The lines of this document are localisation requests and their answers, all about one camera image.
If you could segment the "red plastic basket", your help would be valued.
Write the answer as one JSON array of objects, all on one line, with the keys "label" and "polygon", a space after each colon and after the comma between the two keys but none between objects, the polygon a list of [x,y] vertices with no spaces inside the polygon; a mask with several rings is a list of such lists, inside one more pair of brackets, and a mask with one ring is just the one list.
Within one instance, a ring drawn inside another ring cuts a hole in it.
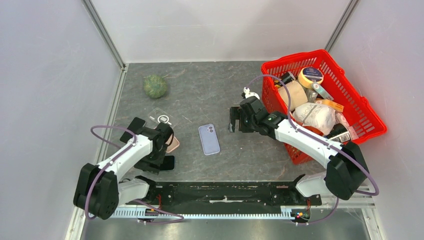
[{"label": "red plastic basket", "polygon": [[346,78],[345,71],[324,49],[294,53],[262,64],[261,72],[264,77],[261,99],[269,112],[287,112],[287,106],[275,87],[273,77],[281,77],[286,72],[297,76],[305,67],[314,67],[323,73],[321,85],[336,103],[344,106],[343,115],[358,135],[354,143],[360,145],[387,132],[387,126],[367,98],[356,91]]}]

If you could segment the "clear magsafe phone case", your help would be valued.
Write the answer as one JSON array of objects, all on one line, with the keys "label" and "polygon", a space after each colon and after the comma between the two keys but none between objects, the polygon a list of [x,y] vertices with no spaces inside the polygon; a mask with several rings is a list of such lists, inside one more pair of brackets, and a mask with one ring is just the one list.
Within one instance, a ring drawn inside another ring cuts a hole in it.
[{"label": "clear magsafe phone case", "polygon": [[159,107],[154,108],[147,116],[155,124],[164,123],[171,127],[176,127],[179,124],[179,120],[177,118]]}]

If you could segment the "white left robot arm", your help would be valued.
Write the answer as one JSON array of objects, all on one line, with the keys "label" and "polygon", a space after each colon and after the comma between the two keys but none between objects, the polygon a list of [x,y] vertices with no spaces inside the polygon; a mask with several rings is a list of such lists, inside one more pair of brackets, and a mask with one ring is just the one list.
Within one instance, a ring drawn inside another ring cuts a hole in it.
[{"label": "white left robot arm", "polygon": [[135,177],[123,182],[133,167],[158,174],[174,130],[167,123],[155,128],[145,126],[145,120],[135,117],[120,141],[125,145],[112,156],[97,163],[85,164],[79,173],[73,204],[84,210],[87,219],[108,219],[117,207],[141,200],[152,204],[157,198],[155,184],[147,178]]}]

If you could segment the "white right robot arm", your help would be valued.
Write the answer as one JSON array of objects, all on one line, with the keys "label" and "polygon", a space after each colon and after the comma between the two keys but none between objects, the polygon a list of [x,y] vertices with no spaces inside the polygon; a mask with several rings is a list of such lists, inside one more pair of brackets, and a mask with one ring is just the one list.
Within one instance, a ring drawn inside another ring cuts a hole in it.
[{"label": "white right robot arm", "polygon": [[360,147],[352,142],[340,143],[322,137],[295,123],[283,112],[268,112],[255,96],[245,98],[229,110],[229,131],[257,132],[288,144],[312,157],[325,169],[314,175],[301,175],[290,186],[289,200],[300,205],[309,197],[332,194],[349,200],[370,176]]}]

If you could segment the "lilac phone case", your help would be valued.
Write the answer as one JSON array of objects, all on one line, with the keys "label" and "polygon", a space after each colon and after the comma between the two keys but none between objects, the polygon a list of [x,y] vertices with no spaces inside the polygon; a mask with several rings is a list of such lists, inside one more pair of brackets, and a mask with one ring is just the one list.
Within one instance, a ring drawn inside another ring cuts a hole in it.
[{"label": "lilac phone case", "polygon": [[206,156],[218,154],[221,151],[217,132],[213,124],[202,125],[198,128],[203,153]]}]

